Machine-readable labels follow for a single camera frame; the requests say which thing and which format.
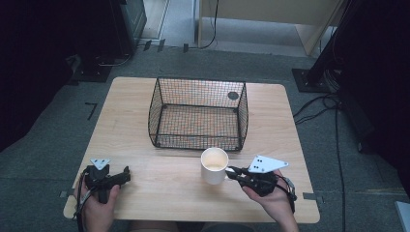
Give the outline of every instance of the floor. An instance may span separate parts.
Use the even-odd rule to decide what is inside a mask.
[[[193,1],[196,0],[144,0],[148,20],[141,41],[158,44],[165,40],[167,46],[197,47],[198,9],[196,6],[193,14]],[[212,40],[213,23],[213,18],[203,19],[202,45]],[[334,28],[327,30],[311,57],[320,55],[333,31]],[[218,18],[216,39],[207,49],[307,57],[295,25],[274,22]]]

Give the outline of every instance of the wire mesh basket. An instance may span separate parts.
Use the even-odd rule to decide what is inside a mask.
[[[148,131],[159,148],[240,151],[248,119],[245,82],[159,77]]]

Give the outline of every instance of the human hand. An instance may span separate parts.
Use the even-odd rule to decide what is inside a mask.
[[[88,189],[85,185],[81,185],[81,196],[83,196]],[[78,192],[78,183],[75,186],[75,195]],[[106,204],[100,203],[98,199],[91,195],[85,202],[83,207],[83,222],[88,232],[105,232],[109,231],[109,228],[114,221],[114,207],[117,200],[117,196],[120,192],[120,186],[114,186],[108,196],[108,202]]]
[[[282,176],[279,170],[275,170],[274,173]],[[287,189],[287,184],[281,178],[278,178],[278,185]],[[289,200],[283,190],[275,188],[272,193],[264,197],[259,196],[248,187],[242,187],[242,190],[251,200],[256,201],[263,207],[266,213],[280,225],[281,231],[299,231]]]

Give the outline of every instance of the white paper cup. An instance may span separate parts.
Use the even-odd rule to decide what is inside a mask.
[[[221,148],[208,148],[201,156],[201,176],[211,185],[217,185],[225,179],[225,168],[229,157]]]

